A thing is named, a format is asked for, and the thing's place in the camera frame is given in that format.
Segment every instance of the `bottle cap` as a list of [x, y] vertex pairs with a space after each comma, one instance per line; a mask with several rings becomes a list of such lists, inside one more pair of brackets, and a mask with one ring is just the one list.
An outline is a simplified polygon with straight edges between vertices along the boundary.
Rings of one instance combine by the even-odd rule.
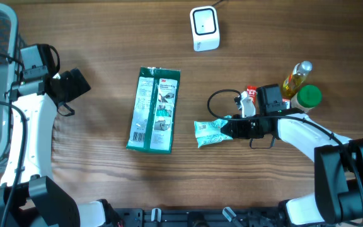
[[297, 102], [306, 108], [319, 105], [321, 98], [321, 91], [314, 85], [306, 85], [297, 93]]
[[310, 73], [310, 71], [312, 71], [312, 63], [310, 63], [309, 61], [304, 61], [302, 62], [297, 71], [301, 74], [308, 74]]

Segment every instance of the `package label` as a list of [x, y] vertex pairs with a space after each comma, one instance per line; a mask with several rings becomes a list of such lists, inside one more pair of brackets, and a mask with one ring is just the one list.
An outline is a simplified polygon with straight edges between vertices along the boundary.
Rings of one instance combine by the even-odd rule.
[[249, 99], [253, 102], [253, 104], [256, 103], [256, 95], [257, 95], [256, 89], [257, 89], [256, 86], [251, 86], [251, 85], [247, 86], [247, 94], [249, 94]]
[[167, 150], [171, 143], [171, 126], [175, 112], [177, 80], [159, 79], [158, 96], [153, 121], [151, 149]]
[[140, 77], [138, 81], [129, 140], [132, 146], [138, 148], [144, 147], [153, 84], [154, 78]]

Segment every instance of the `small bottle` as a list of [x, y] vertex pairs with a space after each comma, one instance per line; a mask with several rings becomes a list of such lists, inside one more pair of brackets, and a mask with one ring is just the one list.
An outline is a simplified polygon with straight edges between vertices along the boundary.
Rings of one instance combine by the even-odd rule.
[[298, 91], [300, 85], [312, 71], [312, 63], [304, 61], [295, 66], [291, 75], [284, 81], [281, 87], [281, 93], [286, 98], [292, 98]]
[[314, 85], [306, 85], [291, 99], [291, 108], [299, 108], [308, 113], [321, 102], [321, 91]]

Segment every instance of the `oil bottle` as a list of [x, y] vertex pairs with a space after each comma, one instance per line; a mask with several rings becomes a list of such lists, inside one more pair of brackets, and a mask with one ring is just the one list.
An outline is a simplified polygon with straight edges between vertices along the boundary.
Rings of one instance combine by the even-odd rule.
[[291, 75], [284, 81], [281, 87], [282, 96], [291, 99], [298, 91], [301, 84], [312, 71], [312, 63], [304, 61], [295, 66]]

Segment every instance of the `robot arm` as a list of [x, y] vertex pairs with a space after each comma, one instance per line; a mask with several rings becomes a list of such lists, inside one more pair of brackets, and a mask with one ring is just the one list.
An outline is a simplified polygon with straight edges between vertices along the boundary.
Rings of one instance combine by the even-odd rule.
[[[51, 169], [51, 134], [57, 107], [48, 94], [27, 95], [19, 97], [13, 105], [17, 106], [26, 115], [28, 132], [26, 135], [26, 148], [23, 157], [23, 171], [18, 183], [29, 182], [32, 176], [48, 176], [52, 179]], [[13, 134], [11, 151], [5, 173], [1, 178], [0, 186], [6, 184], [10, 187], [16, 175], [22, 133], [22, 122], [19, 113], [13, 112]]]
[[[234, 115], [235, 120], [221, 132], [242, 139], [271, 134], [314, 162], [315, 193], [283, 202], [290, 225], [337, 224], [363, 218], [363, 139], [333, 134], [300, 110], [285, 109], [277, 84], [260, 87], [257, 94], [260, 114], [249, 118]], [[347, 180], [346, 171], [358, 179]]]

